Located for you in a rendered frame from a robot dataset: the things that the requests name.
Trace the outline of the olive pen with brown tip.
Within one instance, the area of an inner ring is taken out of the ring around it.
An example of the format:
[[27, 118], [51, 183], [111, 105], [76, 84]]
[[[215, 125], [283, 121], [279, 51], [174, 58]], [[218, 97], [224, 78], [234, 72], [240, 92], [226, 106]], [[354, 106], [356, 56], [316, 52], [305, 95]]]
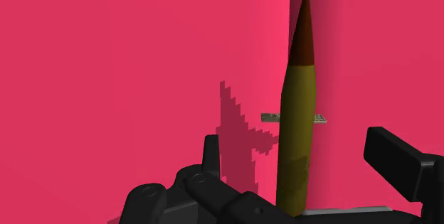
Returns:
[[276, 206], [291, 216], [306, 206], [316, 105], [310, 0], [302, 0], [280, 101]]

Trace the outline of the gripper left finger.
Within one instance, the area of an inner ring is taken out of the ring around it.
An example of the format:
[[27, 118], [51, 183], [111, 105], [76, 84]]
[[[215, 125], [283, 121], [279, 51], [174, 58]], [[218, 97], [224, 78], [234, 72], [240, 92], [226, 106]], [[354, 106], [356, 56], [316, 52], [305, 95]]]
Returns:
[[[176, 175], [176, 189], [188, 197], [188, 206], [202, 207], [216, 219], [216, 224], [278, 224], [273, 204], [222, 182], [219, 169], [218, 135], [210, 134], [204, 139], [200, 167], [180, 170]], [[160, 224], [168, 200], [168, 190], [160, 183], [137, 186], [126, 198], [119, 224]]]

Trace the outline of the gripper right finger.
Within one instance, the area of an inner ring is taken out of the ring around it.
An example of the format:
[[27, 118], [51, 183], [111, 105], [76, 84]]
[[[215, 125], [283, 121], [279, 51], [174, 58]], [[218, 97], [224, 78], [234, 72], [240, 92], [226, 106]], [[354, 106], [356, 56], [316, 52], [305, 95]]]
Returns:
[[444, 224], [444, 156], [423, 153], [383, 127], [369, 127], [364, 160], [407, 201], [423, 224]]

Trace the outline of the flat grey remote control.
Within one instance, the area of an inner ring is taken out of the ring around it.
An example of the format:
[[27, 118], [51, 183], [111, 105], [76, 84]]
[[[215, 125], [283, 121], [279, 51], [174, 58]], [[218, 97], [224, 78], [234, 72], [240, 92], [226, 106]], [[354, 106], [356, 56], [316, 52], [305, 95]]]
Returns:
[[[262, 113], [261, 114], [261, 122], [279, 122], [280, 114], [275, 113]], [[314, 124], [326, 124], [327, 120], [321, 114], [315, 114], [313, 116]]]

